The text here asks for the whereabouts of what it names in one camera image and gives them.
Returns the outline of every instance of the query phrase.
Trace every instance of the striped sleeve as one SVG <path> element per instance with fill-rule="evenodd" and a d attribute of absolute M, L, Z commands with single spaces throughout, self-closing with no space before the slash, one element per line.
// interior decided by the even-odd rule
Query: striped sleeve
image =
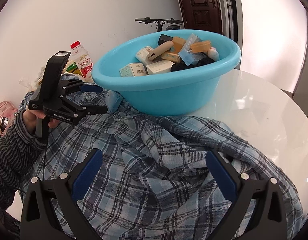
<path fill-rule="evenodd" d="M 46 147 L 46 143 L 27 131 L 22 120 L 24 111 L 17 114 L 14 123 L 0 139 L 0 220 L 5 226 L 15 224 L 5 210 L 13 203 L 21 177 Z"/>

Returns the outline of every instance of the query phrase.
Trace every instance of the plaid shirt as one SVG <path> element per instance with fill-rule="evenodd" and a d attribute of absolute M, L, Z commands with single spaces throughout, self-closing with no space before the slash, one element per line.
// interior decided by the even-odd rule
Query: plaid shirt
<path fill-rule="evenodd" d="M 25 97 L 20 109 L 31 96 Z M 78 92 L 68 98 L 79 105 L 105 105 L 105 96 L 106 91 Z M 231 205 L 206 167 L 210 147 L 233 157 L 239 173 L 279 181 L 292 239 L 303 215 L 295 186 L 271 160 L 216 120 L 144 115 L 123 101 L 114 114 L 91 115 L 77 126 L 62 122 L 49 136 L 45 179 L 70 172 L 99 148 L 103 165 L 78 205 L 104 240 L 203 240 Z M 41 154 L 24 177 L 23 191 L 33 176 L 42 177 L 43 158 Z M 73 236 L 56 200 L 53 205 L 63 230 Z M 236 236 L 244 232 L 254 206 L 252 201 Z"/>

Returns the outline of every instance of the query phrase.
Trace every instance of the bicycle handlebar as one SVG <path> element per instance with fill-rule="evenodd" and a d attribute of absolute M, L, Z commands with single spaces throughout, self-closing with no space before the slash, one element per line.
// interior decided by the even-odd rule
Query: bicycle handlebar
<path fill-rule="evenodd" d="M 135 22 L 149 22 L 149 23 L 152 22 L 153 23 L 153 22 L 157 22 L 157 21 L 167 22 L 167 23 L 170 23 L 170 24 L 183 24 L 183 21 L 174 20 L 173 18 L 171 18 L 170 20 L 151 19 L 151 18 L 135 19 Z"/>

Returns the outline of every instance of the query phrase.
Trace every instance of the product box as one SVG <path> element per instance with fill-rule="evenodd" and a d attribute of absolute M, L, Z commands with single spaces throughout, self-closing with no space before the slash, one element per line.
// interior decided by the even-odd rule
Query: product box
<path fill-rule="evenodd" d="M 168 51 L 166 51 L 162 54 L 162 59 L 169 60 L 169 61 L 172 61 L 174 63 L 180 63 L 181 60 L 182 60 L 180 55 L 178 55 L 177 53 L 171 52 L 170 50 L 168 50 Z"/>
<path fill-rule="evenodd" d="M 192 53 L 186 51 L 185 49 L 181 50 L 178 55 L 180 55 L 180 57 L 187 66 L 191 64 L 196 65 L 201 59 L 207 57 L 204 53 Z"/>
<path fill-rule="evenodd" d="M 187 39 L 186 43 L 184 44 L 182 50 L 186 50 L 186 51 L 190 51 L 191 49 L 191 45 L 196 43 L 196 42 L 200 42 L 202 41 L 198 36 L 196 36 L 195 34 L 191 34 L 190 37 Z"/>
<path fill-rule="evenodd" d="M 153 51 L 153 50 L 154 50 L 154 49 L 153 49 L 152 47 L 147 46 L 147 47 L 142 48 L 141 50 L 139 50 L 139 51 L 136 53 L 135 57 L 137 58 L 137 60 L 139 60 L 141 63 L 143 63 L 144 66 L 147 66 L 147 65 L 149 65 L 149 64 L 153 64 L 153 63 L 158 62 L 158 61 L 161 60 L 160 57 L 157 57 L 157 58 L 154 59 L 154 60 L 149 60 L 149 59 L 147 59 L 147 55 L 148 55 L 151 51 Z"/>
<path fill-rule="evenodd" d="M 173 37 L 162 34 L 161 37 L 158 40 L 158 46 L 162 45 L 163 43 L 167 42 L 167 41 L 172 41 Z"/>
<path fill-rule="evenodd" d="M 119 70 L 121 77 L 147 76 L 143 63 L 130 63 Z"/>
<path fill-rule="evenodd" d="M 174 62 L 169 60 L 162 60 L 147 66 L 147 72 L 149 75 L 163 74 L 171 71 L 171 67 Z"/>

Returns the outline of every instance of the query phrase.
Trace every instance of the door handle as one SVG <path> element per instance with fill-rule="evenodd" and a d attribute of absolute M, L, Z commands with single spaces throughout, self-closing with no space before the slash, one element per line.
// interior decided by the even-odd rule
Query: door handle
<path fill-rule="evenodd" d="M 210 2 L 213 4 L 213 8 L 216 8 L 216 4 L 215 4 L 215 0 L 212 0 L 212 2 Z"/>

